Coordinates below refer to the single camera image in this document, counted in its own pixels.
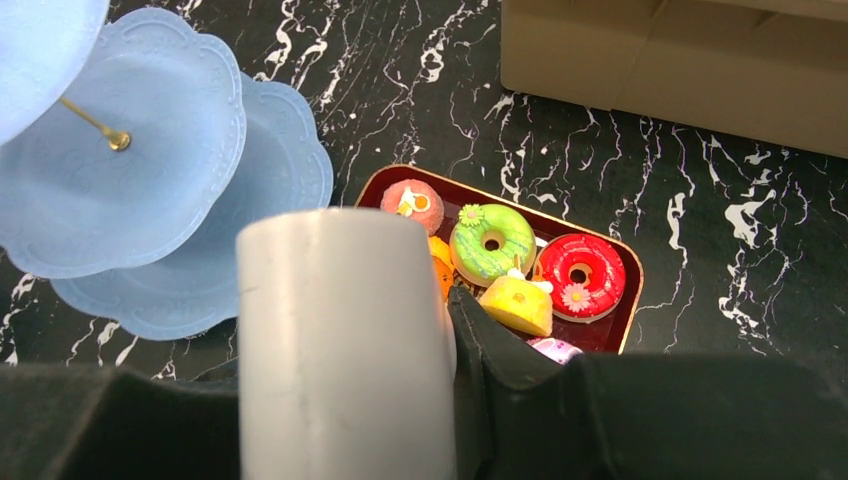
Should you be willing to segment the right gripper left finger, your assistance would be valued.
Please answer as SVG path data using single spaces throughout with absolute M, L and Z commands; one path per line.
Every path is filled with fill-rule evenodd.
M 4 479 L 237 479 L 236 364 L 192 381 L 122 368 L 4 366 Z

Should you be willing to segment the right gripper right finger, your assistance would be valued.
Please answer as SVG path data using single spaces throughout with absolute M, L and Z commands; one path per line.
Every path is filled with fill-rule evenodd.
M 451 290 L 462 479 L 843 479 L 847 400 L 759 356 L 583 353 L 565 364 Z

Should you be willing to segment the red rectangular tray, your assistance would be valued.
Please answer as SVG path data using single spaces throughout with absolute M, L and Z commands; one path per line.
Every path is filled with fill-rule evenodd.
M 389 165 L 375 171 L 363 186 L 355 205 L 360 208 L 379 207 L 384 190 L 406 179 L 420 180 L 430 184 L 443 199 L 445 218 L 438 231 L 438 236 L 443 240 L 449 239 L 458 212 L 463 205 L 493 203 L 505 205 L 520 212 L 533 227 L 539 242 L 544 243 L 572 233 L 594 235 L 608 242 L 621 257 L 626 272 L 623 298 L 615 309 L 591 324 L 556 319 L 553 336 L 568 341 L 584 351 L 619 354 L 624 350 L 644 284 L 644 269 L 641 261 L 628 245 L 599 232 L 524 207 L 467 184 L 404 164 Z

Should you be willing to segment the silver metal tongs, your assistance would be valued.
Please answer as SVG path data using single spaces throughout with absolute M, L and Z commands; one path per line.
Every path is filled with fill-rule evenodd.
M 237 239 L 241 475 L 453 479 L 455 346 L 425 229 L 376 209 Z

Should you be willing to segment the blue three-tier cake stand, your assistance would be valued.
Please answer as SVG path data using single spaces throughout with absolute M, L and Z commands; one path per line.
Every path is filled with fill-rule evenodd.
M 239 311 L 235 243 L 327 206 L 305 98 L 168 10 L 1 5 L 1 245 L 72 307 L 150 340 Z

